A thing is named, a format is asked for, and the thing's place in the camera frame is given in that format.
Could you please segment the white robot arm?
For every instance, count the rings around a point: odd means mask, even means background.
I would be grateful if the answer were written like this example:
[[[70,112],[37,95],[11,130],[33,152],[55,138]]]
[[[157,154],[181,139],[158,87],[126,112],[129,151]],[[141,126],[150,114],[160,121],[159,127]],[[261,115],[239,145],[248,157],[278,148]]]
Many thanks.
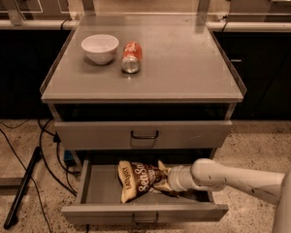
[[[234,168],[211,159],[175,166],[168,174],[172,190],[220,190],[225,185],[275,205],[272,233],[291,233],[291,169],[285,173]]]

